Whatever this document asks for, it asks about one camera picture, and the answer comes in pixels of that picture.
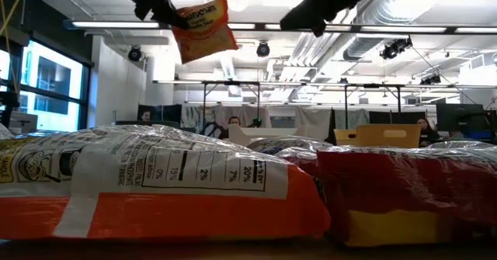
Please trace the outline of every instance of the table surface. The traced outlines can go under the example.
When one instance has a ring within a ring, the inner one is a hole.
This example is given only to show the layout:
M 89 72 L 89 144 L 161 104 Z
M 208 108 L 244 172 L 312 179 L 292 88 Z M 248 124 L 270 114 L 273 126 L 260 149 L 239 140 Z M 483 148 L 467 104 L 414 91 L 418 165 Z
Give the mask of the table surface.
M 265 241 L 216 244 L 117 244 L 101 242 L 9 242 L 0 244 L 0 259 L 496 259 L 496 245 L 423 245 L 386 248 L 338 248 L 326 240 Z

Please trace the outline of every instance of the ramen package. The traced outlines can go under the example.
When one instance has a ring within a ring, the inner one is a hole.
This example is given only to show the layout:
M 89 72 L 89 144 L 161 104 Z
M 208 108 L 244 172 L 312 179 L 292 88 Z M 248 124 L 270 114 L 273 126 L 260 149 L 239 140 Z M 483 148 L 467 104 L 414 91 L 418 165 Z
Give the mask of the ramen package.
M 189 23 L 188 30 L 172 27 L 183 64 L 220 51 L 238 49 L 228 26 L 227 0 L 214 0 L 177 12 Z
M 0 239 L 315 236 L 330 217 L 288 161 L 171 127 L 0 140 Z

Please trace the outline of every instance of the person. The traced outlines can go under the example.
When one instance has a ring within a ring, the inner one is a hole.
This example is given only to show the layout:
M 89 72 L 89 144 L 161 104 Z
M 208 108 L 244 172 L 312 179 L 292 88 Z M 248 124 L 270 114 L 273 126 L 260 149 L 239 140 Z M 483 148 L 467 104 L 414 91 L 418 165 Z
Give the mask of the person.
M 419 138 L 420 147 L 427 147 L 430 144 L 433 144 L 436 140 L 440 139 L 440 135 L 432 129 L 426 118 L 420 118 L 417 124 L 421 125 L 421 137 Z
M 240 126 L 242 124 L 242 122 L 240 121 L 240 118 L 238 116 L 232 116 L 228 120 L 228 125 L 231 125 L 231 124 L 236 124 L 236 125 Z M 229 134 L 228 129 L 221 131 L 221 134 L 219 135 L 219 139 L 227 140 L 229 138 L 230 138 L 230 134 Z
M 149 109 L 141 112 L 141 121 L 150 121 L 150 116 L 152 114 L 152 111 L 150 111 Z

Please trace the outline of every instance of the red snack bag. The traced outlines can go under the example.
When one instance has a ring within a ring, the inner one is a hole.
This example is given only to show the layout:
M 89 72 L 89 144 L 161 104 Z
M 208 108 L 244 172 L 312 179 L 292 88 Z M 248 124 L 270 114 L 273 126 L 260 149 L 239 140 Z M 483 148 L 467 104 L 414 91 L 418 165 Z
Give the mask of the red snack bag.
M 183 64 L 220 51 L 238 49 L 228 27 L 227 0 L 214 0 L 177 12 L 187 18 L 190 25 L 188 30 L 172 27 Z

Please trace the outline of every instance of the nutrition label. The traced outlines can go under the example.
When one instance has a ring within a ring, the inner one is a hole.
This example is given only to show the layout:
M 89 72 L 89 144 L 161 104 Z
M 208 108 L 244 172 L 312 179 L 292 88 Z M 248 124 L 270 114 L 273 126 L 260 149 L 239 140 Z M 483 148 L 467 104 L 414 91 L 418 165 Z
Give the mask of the nutrition label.
M 229 151 L 135 146 L 121 165 L 120 185 L 162 189 L 266 190 L 266 161 Z

